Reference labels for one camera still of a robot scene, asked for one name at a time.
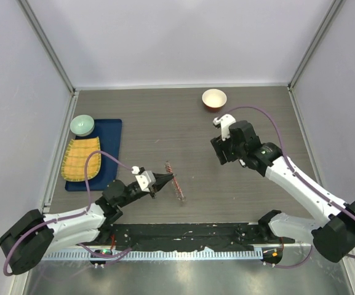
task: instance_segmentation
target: bowl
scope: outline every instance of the bowl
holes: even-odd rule
[[[206,108],[218,112],[226,103],[226,94],[219,89],[208,89],[202,94],[202,101]]]
[[[88,115],[80,115],[71,121],[70,129],[77,136],[87,136],[93,132],[95,127],[94,119]]]

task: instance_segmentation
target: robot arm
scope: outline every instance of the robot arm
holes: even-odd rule
[[[114,180],[102,192],[102,196],[86,208],[60,214],[41,214],[39,210],[27,212],[1,238],[0,247],[5,256],[17,240],[30,229],[47,221],[57,220],[40,227],[24,239],[13,252],[9,261],[14,275],[27,272],[36,266],[44,255],[84,242],[105,243],[111,232],[111,225],[122,216],[124,207],[146,195],[152,197],[173,179],[173,174],[157,174],[144,168],[133,167],[137,181],[126,186]]]
[[[227,114],[214,119],[213,124],[221,129],[221,136],[212,139],[211,143],[222,165],[238,160],[243,167],[256,170],[263,177],[286,190],[314,218],[296,218],[273,210],[258,222],[268,234],[310,243],[323,257],[332,262],[338,262],[355,247],[355,222],[330,202],[320,198],[298,179],[295,173],[304,177],[331,202],[337,203],[353,215],[355,215],[355,202],[347,204],[332,195],[289,161],[295,170],[291,171],[281,149],[273,143],[261,143],[252,125],[247,121],[236,122],[231,115]]]

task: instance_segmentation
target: folded towel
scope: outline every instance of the folded towel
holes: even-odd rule
[[[61,175],[67,181],[84,181],[84,165],[88,156],[101,149],[99,137],[88,140],[71,140],[62,160]],[[96,177],[101,169],[101,154],[91,157],[88,167],[88,179]]]

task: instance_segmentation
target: metal floor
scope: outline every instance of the metal floor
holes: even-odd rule
[[[203,108],[201,95],[207,88],[82,91],[75,116],[122,119],[120,160],[164,173],[170,161],[186,197],[177,200],[172,185],[155,200],[142,198],[123,208],[122,223],[151,222],[244,222],[257,221],[272,209],[308,217],[307,211],[280,187],[238,163],[221,166],[210,140],[220,134],[212,125],[216,116]],[[286,87],[222,88],[228,96],[227,110],[240,104],[266,109],[275,119],[292,160],[309,176],[313,170]],[[254,110],[237,110],[237,120],[248,120],[263,142],[278,143],[270,122]],[[125,183],[134,177],[122,169]],[[67,192],[60,177],[51,213],[87,205],[85,192]],[[100,192],[92,193],[94,200]]]
[[[309,248],[289,246],[282,264],[301,261]],[[104,269],[88,261],[44,261],[30,273],[25,295],[349,295],[344,268],[314,252],[296,269],[260,261],[137,261]]]

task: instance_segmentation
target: white backdrop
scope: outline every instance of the white backdrop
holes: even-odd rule
[[[325,185],[355,200],[355,1],[345,1],[296,87]]]
[[[288,83],[332,0],[29,0],[76,87]]]
[[[0,236],[40,205],[69,98],[16,1],[0,0]]]

